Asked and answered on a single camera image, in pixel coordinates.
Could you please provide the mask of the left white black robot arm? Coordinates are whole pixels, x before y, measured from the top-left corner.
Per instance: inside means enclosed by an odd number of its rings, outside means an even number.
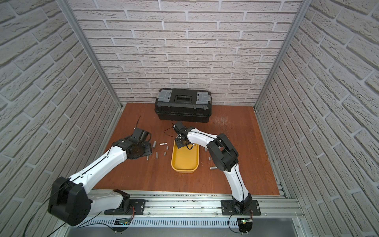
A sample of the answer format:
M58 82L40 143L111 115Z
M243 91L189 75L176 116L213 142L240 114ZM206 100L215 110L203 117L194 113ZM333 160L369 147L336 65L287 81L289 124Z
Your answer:
M51 189L47 211L71 226L96 213L133 212L130 195L115 189L105 194L91 194L94 186L126 160L152 154L151 134L135 128L133 134L114 142L101 157L69 178L57 178Z

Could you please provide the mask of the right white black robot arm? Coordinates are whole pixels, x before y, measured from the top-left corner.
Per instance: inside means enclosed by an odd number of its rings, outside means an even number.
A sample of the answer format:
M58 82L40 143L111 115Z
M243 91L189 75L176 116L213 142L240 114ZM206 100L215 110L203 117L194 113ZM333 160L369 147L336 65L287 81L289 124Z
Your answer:
M239 170L238 152L229 138L223 133L212 135L194 127L185 127L181 122L174 124L173 129L177 134L175 142L179 149L196 144L208 150L217 169L227 178L232 191L234 210L241 214L246 212L252 202L252 196Z

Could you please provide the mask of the yellow plastic tray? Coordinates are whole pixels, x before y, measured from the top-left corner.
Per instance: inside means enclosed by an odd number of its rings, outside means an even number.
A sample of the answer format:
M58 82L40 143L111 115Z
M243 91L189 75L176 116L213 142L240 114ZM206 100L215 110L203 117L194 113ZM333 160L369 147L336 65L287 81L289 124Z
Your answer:
M199 146L178 148L174 142L171 166L178 173L194 173L199 166Z

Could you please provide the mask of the black plastic toolbox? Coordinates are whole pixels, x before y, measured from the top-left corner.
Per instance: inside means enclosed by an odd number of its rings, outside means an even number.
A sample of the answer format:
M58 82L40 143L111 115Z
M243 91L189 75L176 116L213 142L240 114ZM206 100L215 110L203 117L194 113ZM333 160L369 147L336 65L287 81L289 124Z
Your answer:
M163 88L155 101L161 120L208 123L212 115L212 95L207 90Z

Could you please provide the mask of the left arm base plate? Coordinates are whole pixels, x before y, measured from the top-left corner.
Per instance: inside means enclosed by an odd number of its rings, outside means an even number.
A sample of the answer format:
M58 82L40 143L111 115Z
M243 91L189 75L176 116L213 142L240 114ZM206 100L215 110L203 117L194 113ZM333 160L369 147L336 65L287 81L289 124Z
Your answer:
M123 201L119 208L104 211L105 215L143 215L145 209L145 199L128 199Z

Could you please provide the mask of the aluminium rail frame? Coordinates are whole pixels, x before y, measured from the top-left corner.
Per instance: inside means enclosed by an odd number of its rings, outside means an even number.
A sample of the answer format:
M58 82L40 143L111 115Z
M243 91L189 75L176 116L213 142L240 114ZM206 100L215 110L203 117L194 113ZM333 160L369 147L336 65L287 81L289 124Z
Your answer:
M298 200L283 194L254 195L250 208L237 214L229 194L128 190L128 214L97 211L76 226L59 222L57 237L141 236L240 236L242 220L247 237L309 237L311 229Z

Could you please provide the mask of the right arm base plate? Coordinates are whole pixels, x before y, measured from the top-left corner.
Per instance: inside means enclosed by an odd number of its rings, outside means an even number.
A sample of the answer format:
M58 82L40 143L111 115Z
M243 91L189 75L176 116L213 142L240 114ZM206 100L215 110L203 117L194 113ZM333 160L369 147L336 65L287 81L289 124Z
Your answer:
M224 216L249 215L260 216L261 209L257 200L252 200L248 206L240 206L233 200L221 200L221 211Z

